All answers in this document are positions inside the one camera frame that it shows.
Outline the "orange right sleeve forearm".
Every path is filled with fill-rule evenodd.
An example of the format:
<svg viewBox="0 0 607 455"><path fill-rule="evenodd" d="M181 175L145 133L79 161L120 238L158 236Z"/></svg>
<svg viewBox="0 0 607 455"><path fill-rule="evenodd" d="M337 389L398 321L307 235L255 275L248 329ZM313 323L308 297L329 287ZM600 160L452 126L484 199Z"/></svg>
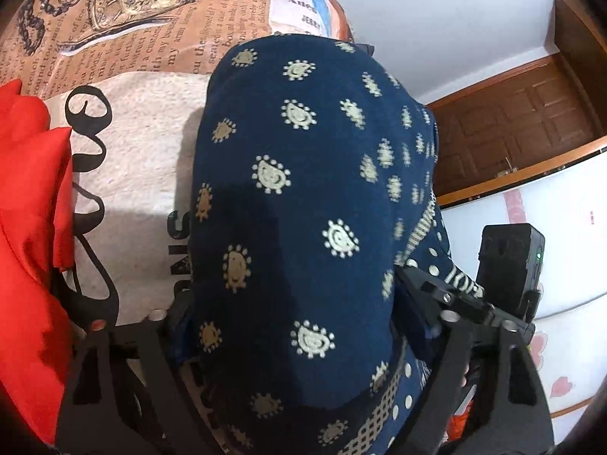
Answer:
<svg viewBox="0 0 607 455"><path fill-rule="evenodd" d="M451 417L445 431L446 442L455 442L457 439L462 438L472 405L473 400L470 400L465 407L460 407Z"/></svg>

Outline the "person right hand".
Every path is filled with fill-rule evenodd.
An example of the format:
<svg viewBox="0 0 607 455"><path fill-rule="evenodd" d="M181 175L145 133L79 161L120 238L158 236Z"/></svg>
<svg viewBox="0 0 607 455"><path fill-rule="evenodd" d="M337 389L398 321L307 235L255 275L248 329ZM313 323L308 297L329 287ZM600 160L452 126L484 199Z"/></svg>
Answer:
<svg viewBox="0 0 607 455"><path fill-rule="evenodd" d="M468 384L471 384L475 381L475 377L478 371L478 363L477 361L471 361L465 368L460 386L462 388L466 387Z"/></svg>

